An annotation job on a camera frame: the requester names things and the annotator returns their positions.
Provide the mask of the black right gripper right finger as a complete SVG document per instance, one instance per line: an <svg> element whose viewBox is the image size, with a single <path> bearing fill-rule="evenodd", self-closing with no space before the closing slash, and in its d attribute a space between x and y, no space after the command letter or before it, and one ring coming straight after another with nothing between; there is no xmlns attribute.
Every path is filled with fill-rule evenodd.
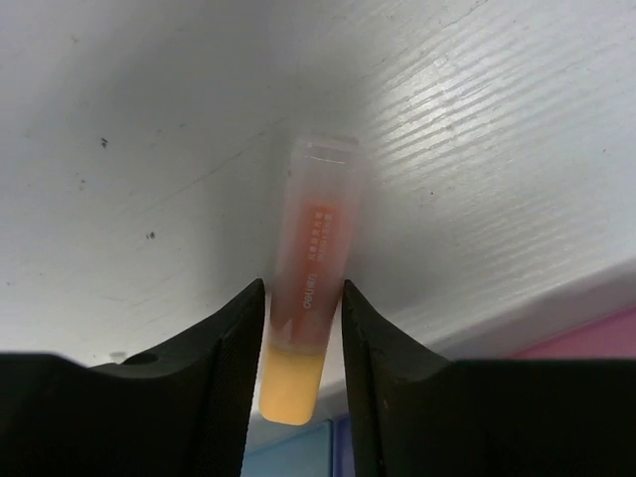
<svg viewBox="0 0 636 477"><path fill-rule="evenodd" d="M358 475L634 474L633 361L450 361L351 281L341 322Z"/></svg>

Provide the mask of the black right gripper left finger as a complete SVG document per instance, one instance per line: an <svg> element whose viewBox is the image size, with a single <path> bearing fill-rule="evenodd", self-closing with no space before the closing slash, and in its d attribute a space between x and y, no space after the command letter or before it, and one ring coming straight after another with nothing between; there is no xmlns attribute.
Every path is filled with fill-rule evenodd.
<svg viewBox="0 0 636 477"><path fill-rule="evenodd" d="M1 357L5 476L237 476L265 308L256 280L215 314L120 364Z"/></svg>

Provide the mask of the orange cap pink highlighter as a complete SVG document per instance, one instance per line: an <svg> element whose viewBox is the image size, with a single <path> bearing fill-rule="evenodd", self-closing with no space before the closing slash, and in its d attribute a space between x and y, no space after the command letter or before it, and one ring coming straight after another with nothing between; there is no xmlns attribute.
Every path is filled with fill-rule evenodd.
<svg viewBox="0 0 636 477"><path fill-rule="evenodd" d="M364 178L354 138L293 145L258 402L268 421L304 425L314 413Z"/></svg>

